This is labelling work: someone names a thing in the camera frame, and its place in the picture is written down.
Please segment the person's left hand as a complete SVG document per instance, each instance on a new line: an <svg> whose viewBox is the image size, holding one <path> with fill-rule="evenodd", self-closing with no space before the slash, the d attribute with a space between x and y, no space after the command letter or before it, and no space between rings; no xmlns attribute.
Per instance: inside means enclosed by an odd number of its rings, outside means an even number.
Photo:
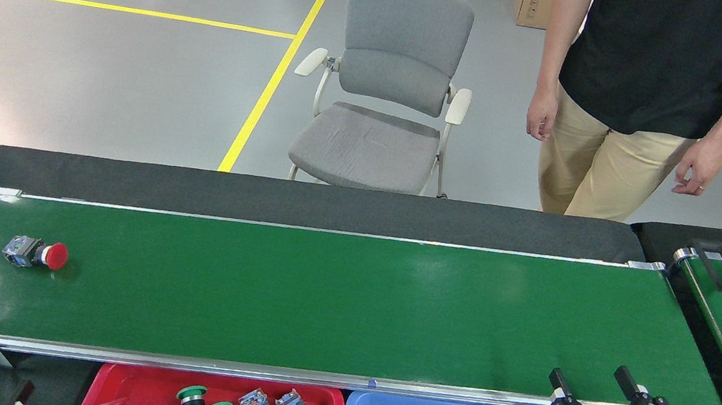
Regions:
<svg viewBox="0 0 722 405"><path fill-rule="evenodd" d="M671 192L700 197L722 170L722 138L696 140L680 158Z"/></svg>

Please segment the person's right hand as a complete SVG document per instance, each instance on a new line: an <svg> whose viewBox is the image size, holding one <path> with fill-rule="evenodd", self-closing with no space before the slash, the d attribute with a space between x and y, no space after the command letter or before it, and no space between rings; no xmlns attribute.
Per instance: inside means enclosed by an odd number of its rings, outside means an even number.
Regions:
<svg viewBox="0 0 722 405"><path fill-rule="evenodd" d="M545 142L553 135L559 95L555 87L538 86L526 114L526 132L537 141Z"/></svg>

